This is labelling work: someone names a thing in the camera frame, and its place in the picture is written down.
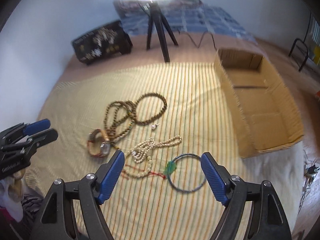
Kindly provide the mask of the left gloved hand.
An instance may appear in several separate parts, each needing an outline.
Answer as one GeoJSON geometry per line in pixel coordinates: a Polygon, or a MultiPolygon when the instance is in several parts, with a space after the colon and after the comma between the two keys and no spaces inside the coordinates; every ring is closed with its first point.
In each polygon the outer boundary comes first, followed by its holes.
{"type": "Polygon", "coordinates": [[[25,168],[1,179],[1,208],[6,209],[16,222],[20,222],[23,218],[21,200],[23,198],[22,178],[24,174],[25,168]]]}

